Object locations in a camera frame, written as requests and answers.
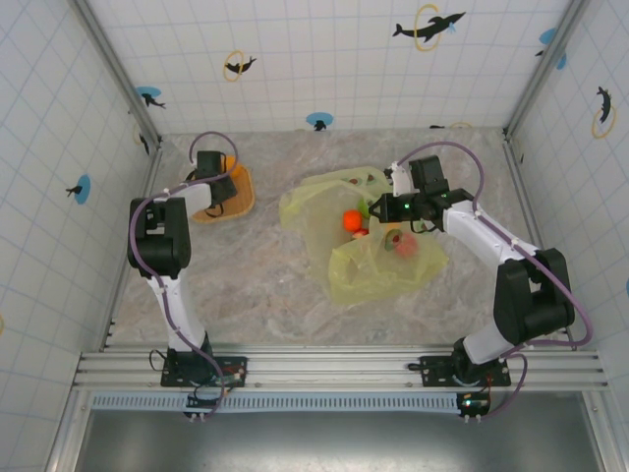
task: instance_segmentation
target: yellow plastic bag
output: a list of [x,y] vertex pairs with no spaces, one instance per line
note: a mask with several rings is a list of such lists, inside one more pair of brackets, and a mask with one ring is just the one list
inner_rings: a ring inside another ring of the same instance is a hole
[[343,228],[343,213],[356,209],[362,199],[375,202],[386,192],[391,187],[380,170],[360,167],[309,177],[280,200],[282,227],[302,234],[311,276],[334,303],[360,303],[415,291],[447,265],[438,243],[428,235],[412,233],[408,223],[401,225],[404,237],[414,238],[418,245],[410,257],[384,248],[387,232],[400,225],[380,224],[374,217],[370,234],[352,240]]

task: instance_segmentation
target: marble floor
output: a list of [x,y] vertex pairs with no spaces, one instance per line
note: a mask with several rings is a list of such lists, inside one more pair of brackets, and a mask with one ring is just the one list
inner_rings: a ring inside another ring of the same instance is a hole
[[[305,344],[451,343],[491,317],[494,274],[459,241],[433,233],[448,266],[415,293],[352,306],[331,304],[309,279],[301,237],[280,227],[279,199],[307,176],[343,168],[384,168],[420,145],[451,140],[472,149],[486,170],[481,205],[523,239],[527,227],[498,129],[305,131],[240,133],[230,137],[252,171],[257,202],[246,216],[191,222],[189,279],[210,341]],[[191,170],[194,136],[166,137],[155,189],[172,187]],[[229,150],[216,138],[197,149]],[[458,149],[435,148],[451,188],[475,193],[473,161]],[[132,270],[110,343],[166,341],[157,301]]]

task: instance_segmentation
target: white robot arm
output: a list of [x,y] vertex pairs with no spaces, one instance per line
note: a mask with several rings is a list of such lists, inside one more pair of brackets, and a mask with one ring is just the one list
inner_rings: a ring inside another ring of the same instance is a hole
[[[513,249],[517,243],[548,268],[569,288],[566,262],[555,249],[539,248],[519,241],[508,230],[487,217],[508,235],[505,242],[478,219],[472,196],[463,189],[450,190],[436,155],[411,161],[410,174],[397,164],[385,171],[393,181],[393,192],[384,194],[370,207],[381,222],[431,221],[439,230],[465,244],[491,270],[496,270],[493,320],[481,330],[454,345],[452,370],[461,384],[472,384],[495,368],[498,358],[516,345],[549,334],[574,322],[574,309],[556,287]],[[532,291],[529,281],[540,284]]]
[[[176,198],[184,200],[187,219],[197,211],[209,208],[212,203],[209,185],[195,185],[194,187],[189,187],[180,192]],[[155,202],[157,204],[165,204],[167,200],[169,199],[156,199]],[[164,226],[159,228],[158,231],[164,231]],[[175,325],[179,327],[179,330],[186,339],[191,341],[196,347],[201,347],[205,340],[206,333],[205,328],[203,328],[199,321],[195,303],[190,293],[187,269],[181,268],[179,273],[174,277],[172,273],[170,273],[162,275],[161,278],[165,285],[168,307],[170,308],[170,313]],[[148,278],[146,282],[148,282],[150,288],[155,292],[162,316],[164,320],[166,320],[161,288],[153,277]],[[181,340],[177,333],[170,327],[169,323],[166,323],[166,329],[168,330],[169,348],[179,352],[192,351],[191,347]]]

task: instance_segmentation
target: metal post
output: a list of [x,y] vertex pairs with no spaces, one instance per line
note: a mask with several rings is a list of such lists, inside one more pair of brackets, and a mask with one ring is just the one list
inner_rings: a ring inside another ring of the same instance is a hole
[[[163,150],[159,148],[157,152],[153,155],[153,159],[150,163],[150,167],[148,168],[148,172],[144,177],[144,181],[142,184],[142,196],[149,196],[150,192],[153,188],[153,184],[155,183],[155,178],[157,177],[157,169],[159,168],[159,163],[161,162]],[[107,308],[105,309],[105,325],[99,327],[98,332],[102,333],[102,338],[100,341],[100,350],[105,348],[107,343],[107,336],[109,335],[109,330],[111,329],[111,320],[114,314],[118,313],[120,309],[120,304],[122,303],[122,297],[125,293],[125,288],[127,287],[127,281],[129,280],[129,271],[131,266],[127,261],[126,253],[124,257],[120,260],[118,264],[118,269],[116,270],[116,286],[114,291],[109,298],[107,303]]]
[[116,56],[116,52],[111,46],[109,39],[107,39],[107,35],[91,9],[88,0],[71,0],[70,5],[82,22],[87,36],[91,39],[107,69],[109,69],[118,89],[127,100],[131,112],[138,121],[143,137],[153,145],[153,148],[158,148],[159,133],[157,128],[155,128],[148,112],[146,112],[146,108],[136,93],[127,71],[125,71],[118,56]]
[[529,80],[524,93],[518,101],[518,106],[505,128],[507,141],[511,140],[524,123],[524,119],[533,107],[533,103],[535,103],[536,98],[540,94],[543,84],[545,84],[548,76],[565,52],[568,39],[570,39],[589,5],[590,0],[572,0],[568,6],[561,23],[557,27],[554,38],[543,53],[542,62]]
[[518,202],[520,203],[520,208],[522,209],[524,222],[527,225],[529,236],[531,237],[531,242],[538,248],[544,249],[545,245],[543,243],[542,234],[540,233],[535,215],[533,214],[531,201],[529,200],[529,193],[524,186],[522,174],[520,173],[520,168],[518,167],[515,153],[513,152],[513,146],[511,145],[511,143],[504,142],[502,143],[502,148],[504,150],[504,156],[507,161],[507,165],[509,166],[511,180],[513,180],[515,192],[518,196]]

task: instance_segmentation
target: orange ball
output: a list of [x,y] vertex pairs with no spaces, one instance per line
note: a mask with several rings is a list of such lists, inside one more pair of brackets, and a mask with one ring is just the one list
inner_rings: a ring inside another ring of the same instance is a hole
[[363,216],[357,209],[348,209],[343,213],[343,227],[354,233],[363,227]]
[[[236,162],[236,157],[233,155],[228,155],[227,162],[225,162],[225,169],[227,170],[231,169],[234,166],[234,162]],[[243,171],[243,166],[240,164],[237,164],[236,168],[232,171],[231,178],[235,179],[236,177],[240,175],[242,171]]]

